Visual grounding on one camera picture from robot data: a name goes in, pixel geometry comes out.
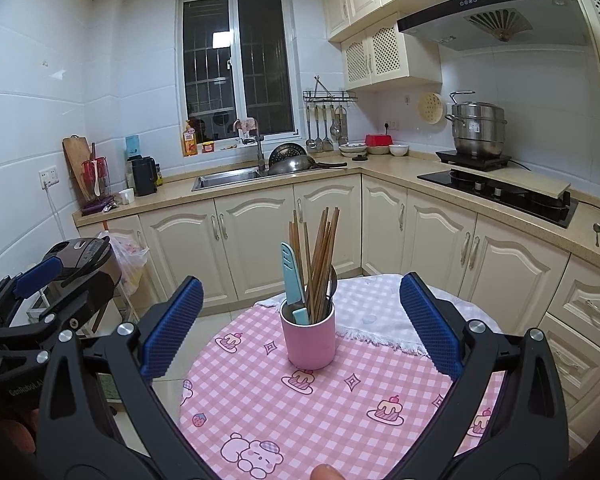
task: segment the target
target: wok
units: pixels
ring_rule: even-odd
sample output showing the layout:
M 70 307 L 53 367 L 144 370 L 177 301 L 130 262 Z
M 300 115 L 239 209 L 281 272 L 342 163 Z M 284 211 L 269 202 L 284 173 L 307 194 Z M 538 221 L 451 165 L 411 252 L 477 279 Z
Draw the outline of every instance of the wok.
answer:
M 317 168 L 329 169 L 329 168 L 346 168 L 346 162 L 339 162 L 337 164 L 327 164 L 325 162 L 316 162 L 313 157 L 309 155 L 296 155 L 285 158 L 276 162 L 269 168 L 269 176 L 284 175 L 288 173 L 297 173 L 298 171 L 314 170 Z

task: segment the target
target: cabinet handle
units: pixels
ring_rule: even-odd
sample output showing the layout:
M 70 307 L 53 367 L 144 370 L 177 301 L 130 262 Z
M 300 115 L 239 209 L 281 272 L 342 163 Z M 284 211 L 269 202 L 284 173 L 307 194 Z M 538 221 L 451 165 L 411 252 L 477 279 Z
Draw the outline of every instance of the cabinet handle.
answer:
M 404 222 L 404 204 L 400 208 L 400 216 L 398 216 L 398 223 L 400 224 L 400 231 L 402 231 L 402 226 Z
M 479 236 L 474 238 L 474 244 L 471 247 L 471 255 L 469 256 L 469 270 L 474 268 L 475 257 L 478 254 L 478 245 L 480 245 L 480 237 Z
M 466 252 L 469 250 L 469 242 L 471 241 L 471 233 L 467 232 L 464 236 L 464 244 L 462 244 L 462 254 L 460 254 L 460 266 L 464 267 L 466 261 Z
M 599 306 L 597 306 L 591 300 L 585 300 L 584 302 L 591 310 L 593 310 L 596 314 L 598 314 L 600 316 L 600 307 Z
M 300 223 L 304 223 L 304 216 L 302 215 L 302 202 L 298 199 L 298 216 L 300 217 Z
M 216 240 L 220 239 L 220 235 L 218 234 L 218 228 L 216 227 L 216 216 L 211 215 L 211 227 L 214 229 L 214 237 Z
M 220 218 L 220 231 L 222 232 L 222 236 L 226 240 L 228 238 L 228 236 L 226 235 L 226 227 L 224 227 L 224 215 L 222 213 L 220 213 L 219 218 Z

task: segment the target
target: blue gripper pad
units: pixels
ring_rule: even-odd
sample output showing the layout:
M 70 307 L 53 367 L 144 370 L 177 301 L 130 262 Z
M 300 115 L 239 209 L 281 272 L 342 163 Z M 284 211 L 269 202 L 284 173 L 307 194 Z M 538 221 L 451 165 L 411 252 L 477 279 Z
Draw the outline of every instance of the blue gripper pad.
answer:
M 162 377 L 202 309 L 205 294 L 195 278 L 187 283 L 142 345 L 140 374 L 145 381 Z
M 435 297 L 411 274 L 400 282 L 400 303 L 427 349 L 436 369 L 454 382 L 463 370 L 460 342 L 440 315 Z

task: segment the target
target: dish soap bottle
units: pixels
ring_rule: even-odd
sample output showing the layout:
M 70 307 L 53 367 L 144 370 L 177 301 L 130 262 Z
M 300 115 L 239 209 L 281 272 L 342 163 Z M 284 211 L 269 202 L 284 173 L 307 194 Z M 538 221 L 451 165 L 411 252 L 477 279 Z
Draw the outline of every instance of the dish soap bottle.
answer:
M 189 121 L 186 122 L 186 129 L 182 133 L 182 153 L 184 156 L 198 154 L 198 140 L 196 139 L 196 131 L 191 127 Z

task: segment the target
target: stainless steel pot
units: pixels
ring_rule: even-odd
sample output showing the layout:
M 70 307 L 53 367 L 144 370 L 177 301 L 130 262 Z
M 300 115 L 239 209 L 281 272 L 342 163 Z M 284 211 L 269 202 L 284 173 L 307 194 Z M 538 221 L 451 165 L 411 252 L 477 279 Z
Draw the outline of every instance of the stainless steel pot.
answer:
M 473 94 L 472 91 L 452 92 L 454 104 L 451 114 L 445 117 L 452 123 L 454 144 L 458 153 L 492 158 L 500 156 L 504 147 L 504 110 L 496 105 L 481 102 L 456 102 L 456 94 Z

